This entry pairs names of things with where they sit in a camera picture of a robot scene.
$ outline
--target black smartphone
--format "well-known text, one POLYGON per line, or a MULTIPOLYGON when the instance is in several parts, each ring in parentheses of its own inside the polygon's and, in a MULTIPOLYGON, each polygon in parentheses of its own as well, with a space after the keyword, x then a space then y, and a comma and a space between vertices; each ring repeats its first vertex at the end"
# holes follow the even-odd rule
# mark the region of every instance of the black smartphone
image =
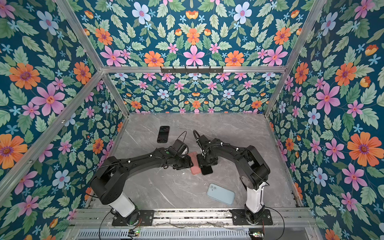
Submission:
POLYGON ((203 175, 208 175, 208 174, 211 174, 213 173, 213 170, 212 170, 212 167, 211 166, 204 166, 201 169, 201 174, 203 175))
POLYGON ((168 142, 169 126, 160 126, 159 135, 157 136, 158 143, 168 142))

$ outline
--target orange flower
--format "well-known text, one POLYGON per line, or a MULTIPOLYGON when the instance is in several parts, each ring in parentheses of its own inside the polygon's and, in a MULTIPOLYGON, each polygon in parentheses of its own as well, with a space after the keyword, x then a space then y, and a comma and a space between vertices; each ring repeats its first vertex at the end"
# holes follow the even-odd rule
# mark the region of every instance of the orange flower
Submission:
POLYGON ((141 108, 141 103, 137 102, 137 101, 132 101, 131 102, 131 105, 132 107, 134 107, 135 109, 140 109, 141 108))
POLYGON ((196 45, 200 41, 199 39, 200 34, 197 32, 195 28, 191 28, 189 30, 189 33, 187 33, 187 40, 190 42, 192 45, 196 45))
POLYGON ((181 34, 182 34, 181 29, 176 29, 175 35, 176 36, 181 36, 181 34))
POLYGON ((340 69, 337 69, 336 71, 336 77, 335 80, 337 82, 337 85, 342 86, 347 86, 349 84, 349 81, 352 81, 355 77, 356 74, 355 72, 357 71, 357 68, 353 66, 353 63, 348 63, 341 65, 340 69))
POLYGON ((369 45, 366 49, 365 49, 365 55, 366 56, 370 56, 372 54, 374 54, 377 50, 379 50, 379 48, 375 45, 369 45))
POLYGON ((49 235, 47 238, 43 240, 56 240, 56 236, 49 235))
POLYGON ((307 63, 301 63, 300 66, 297 67, 295 78, 296 83, 302 84, 307 79, 307 74, 309 73, 309 68, 307 63))
POLYGON ((93 13, 91 11, 84 11, 85 15, 89 18, 89 19, 93 19, 93 13))
POLYGON ((234 51, 233 53, 228 53, 228 57, 225 58, 227 67, 240 67, 241 63, 244 62, 244 54, 239 53, 239 51, 234 51))
POLYGON ((295 182, 295 186, 296 186, 297 192, 299 193, 299 197, 302 200, 303 199, 303 195, 302 195, 303 191, 301 190, 301 187, 299 187, 299 184, 297 182, 295 182))
POLYGON ((198 109, 199 107, 201 107, 201 103, 200 103, 199 101, 194 101, 194 102, 192 103, 192 106, 193 106, 194 108, 198 109))
POLYGON ((370 77, 365 76, 360 80, 360 86, 362 86, 363 88, 368 88, 370 85, 371 85, 370 77))
POLYGON ((353 160, 358 159, 358 164, 364 167, 368 163, 374 167, 379 164, 377 159, 384 158, 384 149, 378 148, 381 146, 381 141, 377 137, 371 138, 368 132, 361 132, 360 136, 355 133, 351 137, 352 142, 348 142, 347 148, 352 150, 349 155, 353 160))
POLYGON ((120 132, 121 127, 122 127, 122 122, 120 122, 120 123, 118 124, 118 132, 120 132))
POLYGON ((252 103, 252 108, 259 108, 259 107, 261 107, 261 105, 262 105, 263 103, 261 102, 261 101, 255 101, 255 102, 253 102, 252 103))
POLYGON ((89 67, 86 66, 83 62, 75 63, 74 66, 75 68, 73 68, 73 72, 76 74, 77 81, 85 85, 91 78, 89 67))
POLYGON ((207 28, 204 30, 204 35, 205 35, 205 36, 209 36, 209 35, 211 35, 211 34, 212 34, 211 30, 209 30, 209 29, 207 29, 207 28))
POLYGON ((293 143, 292 139, 287 138, 287 140, 285 140, 285 146, 287 147, 288 151, 292 151, 295 144, 293 143))
POLYGON ((281 30, 278 30, 276 36, 273 38, 275 44, 283 45, 286 41, 288 41, 288 37, 291 36, 291 29, 283 27, 281 30))
POLYGON ((295 18, 295 17, 297 17, 297 15, 299 15, 299 10, 295 10, 295 11, 293 11, 292 13, 291 13, 291 18, 295 18))
POLYGON ((0 135, 0 164, 3 164, 3 169, 13 167, 14 161, 18 162, 23 156, 21 152, 28 150, 27 145, 22 144, 23 142, 24 139, 20 136, 15 136, 12 139, 11 134, 0 135))
POLYGON ((37 83, 40 82, 40 77, 37 77, 40 73, 33 69, 32 65, 27 64, 25 66, 24 63, 18 63, 17 68, 11 67, 9 71, 12 73, 9 78, 12 82, 16 82, 15 85, 19 88, 25 87, 29 90, 36 87, 37 83))
POLYGON ((161 58, 160 53, 155 53, 154 51, 149 51, 144 55, 144 62, 148 64, 148 67, 162 67, 164 66, 164 59, 161 58))
POLYGON ((340 240, 339 236, 337 236, 332 229, 327 229, 325 231, 325 238, 327 240, 340 240))
POLYGON ((99 153, 101 153, 101 150, 102 150, 103 147, 104 147, 104 143, 103 143, 103 142, 104 142, 104 141, 103 141, 101 138, 96 139, 95 143, 93 144, 93 152, 94 152, 95 154, 99 154, 99 153))
POLYGON ((92 188, 91 187, 87 187, 87 190, 85 190, 85 196, 84 196, 84 200, 88 200, 88 198, 90 197, 90 195, 91 195, 91 192, 92 192, 92 188))
POLYGON ((104 45, 112 45, 112 37, 111 34, 108 31, 105 31, 103 28, 96 28, 96 37, 99 38, 99 42, 103 43, 104 45))
POLYGON ((50 228, 56 227, 58 220, 59 220, 58 218, 53 219, 52 222, 49 224, 49 227, 50 228))
POLYGON ((198 11, 186 11, 185 12, 185 15, 187 16, 188 19, 197 19, 197 17, 199 16, 199 12, 198 11))

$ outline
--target blue phone case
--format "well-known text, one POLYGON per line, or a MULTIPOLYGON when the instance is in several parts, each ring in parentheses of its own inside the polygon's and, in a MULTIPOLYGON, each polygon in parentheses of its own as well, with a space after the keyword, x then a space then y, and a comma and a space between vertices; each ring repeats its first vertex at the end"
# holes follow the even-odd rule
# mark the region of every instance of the blue phone case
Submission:
POLYGON ((209 185, 207 196, 228 205, 232 205, 235 200, 235 193, 233 191, 213 183, 209 185))

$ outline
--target table surface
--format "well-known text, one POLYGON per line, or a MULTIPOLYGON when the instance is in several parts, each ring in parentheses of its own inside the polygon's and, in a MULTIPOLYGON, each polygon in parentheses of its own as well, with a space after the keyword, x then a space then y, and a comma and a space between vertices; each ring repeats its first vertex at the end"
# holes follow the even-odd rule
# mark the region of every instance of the table surface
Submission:
MULTIPOLYGON (((183 131, 187 131, 184 142, 189 152, 200 153, 193 130, 208 139, 219 138, 235 146, 255 146, 271 169, 270 186, 264 188, 264 204, 269 207, 295 206, 285 163, 261 114, 131 114, 114 155, 118 159, 129 158, 149 153, 156 147, 169 147, 183 131), (167 143, 157 143, 160 126, 170 126, 167 143)), ((235 164, 219 157, 218 164, 212 169, 213 173, 209 175, 192 175, 190 169, 149 169, 130 177, 123 191, 139 209, 243 208, 247 192, 235 164), (208 197, 211 183, 235 192, 233 204, 227 205, 208 197)), ((104 206, 96 200, 92 201, 91 207, 104 206)))

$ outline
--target smartphone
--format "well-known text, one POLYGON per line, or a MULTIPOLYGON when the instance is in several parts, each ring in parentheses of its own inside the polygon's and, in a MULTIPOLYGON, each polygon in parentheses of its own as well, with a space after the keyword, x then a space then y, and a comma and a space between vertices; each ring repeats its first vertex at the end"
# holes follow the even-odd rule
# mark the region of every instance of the smartphone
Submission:
POLYGON ((199 163, 197 162, 197 152, 190 152, 188 156, 191 157, 193 167, 191 167, 191 172, 193 175, 201 173, 201 169, 199 168, 199 163))
POLYGON ((207 196, 224 204, 232 205, 235 200, 235 193, 216 184, 209 185, 207 196))
POLYGON ((158 143, 168 142, 169 126, 160 126, 159 135, 157 136, 158 143))
POLYGON ((208 175, 208 174, 211 174, 213 173, 213 170, 212 170, 212 167, 211 166, 204 166, 201 169, 201 174, 203 175, 208 175))

